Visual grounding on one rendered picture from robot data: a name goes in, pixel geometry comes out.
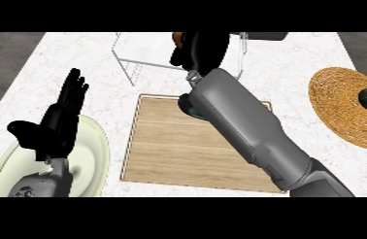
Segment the pale green plate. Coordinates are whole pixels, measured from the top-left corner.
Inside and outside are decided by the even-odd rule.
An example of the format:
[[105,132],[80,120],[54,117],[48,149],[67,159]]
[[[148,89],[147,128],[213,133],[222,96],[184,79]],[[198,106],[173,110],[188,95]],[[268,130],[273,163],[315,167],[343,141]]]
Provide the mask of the pale green plate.
[[[0,197],[5,197],[20,178],[51,171],[51,166],[35,162],[35,152],[13,142],[0,157]],[[108,169],[108,145],[104,131],[86,116],[77,117],[77,135],[67,156],[73,183],[69,197],[98,196]]]

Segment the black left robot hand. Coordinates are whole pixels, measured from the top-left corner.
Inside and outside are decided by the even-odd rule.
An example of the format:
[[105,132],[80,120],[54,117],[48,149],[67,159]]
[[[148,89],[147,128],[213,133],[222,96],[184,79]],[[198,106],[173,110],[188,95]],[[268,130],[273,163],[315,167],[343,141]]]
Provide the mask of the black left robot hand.
[[23,149],[35,150],[35,160],[66,158],[73,150],[77,133],[77,115],[88,84],[73,68],[64,79],[57,102],[51,104],[39,123],[14,120],[7,131]]

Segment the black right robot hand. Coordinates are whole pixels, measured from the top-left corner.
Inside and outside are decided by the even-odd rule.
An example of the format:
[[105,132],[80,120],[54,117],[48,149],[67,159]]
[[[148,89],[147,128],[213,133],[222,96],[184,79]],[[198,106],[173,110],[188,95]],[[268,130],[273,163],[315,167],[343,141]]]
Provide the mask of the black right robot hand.
[[229,33],[184,32],[182,48],[175,46],[169,63],[181,66],[185,71],[194,70],[201,77],[219,67],[229,44]]

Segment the dark grey appliance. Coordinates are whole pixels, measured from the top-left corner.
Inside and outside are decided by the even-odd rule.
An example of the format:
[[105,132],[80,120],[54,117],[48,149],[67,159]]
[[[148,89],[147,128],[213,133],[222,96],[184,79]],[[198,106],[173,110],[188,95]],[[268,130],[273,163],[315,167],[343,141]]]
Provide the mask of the dark grey appliance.
[[285,32],[234,32],[234,35],[241,36],[247,40],[263,40],[263,41],[281,41],[287,33]]

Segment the wooden tray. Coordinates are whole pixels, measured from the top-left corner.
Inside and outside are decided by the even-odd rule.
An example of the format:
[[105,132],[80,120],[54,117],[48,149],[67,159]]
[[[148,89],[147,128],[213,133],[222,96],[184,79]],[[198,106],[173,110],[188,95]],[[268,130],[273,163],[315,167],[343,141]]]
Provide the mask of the wooden tray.
[[209,122],[188,117],[178,98],[136,97],[120,180],[194,188],[279,193]]

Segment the dark green round object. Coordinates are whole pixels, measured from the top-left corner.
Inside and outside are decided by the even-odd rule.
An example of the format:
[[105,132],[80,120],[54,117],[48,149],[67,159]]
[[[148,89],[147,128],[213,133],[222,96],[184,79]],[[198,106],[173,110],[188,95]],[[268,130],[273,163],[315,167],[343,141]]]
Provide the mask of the dark green round object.
[[179,96],[178,99],[178,107],[181,109],[181,111],[192,118],[204,120],[204,117],[200,115],[200,113],[197,112],[197,110],[194,109],[194,107],[191,106],[189,102],[188,102],[188,94],[184,93]]

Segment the round wicker placemat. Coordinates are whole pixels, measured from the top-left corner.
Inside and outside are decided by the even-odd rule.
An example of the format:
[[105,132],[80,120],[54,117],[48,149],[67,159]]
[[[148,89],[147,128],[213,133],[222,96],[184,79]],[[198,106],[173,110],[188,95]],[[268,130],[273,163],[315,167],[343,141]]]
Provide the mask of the round wicker placemat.
[[347,143],[367,149],[367,108],[357,100],[363,89],[367,76],[341,67],[321,69],[307,84],[309,102],[321,122]]

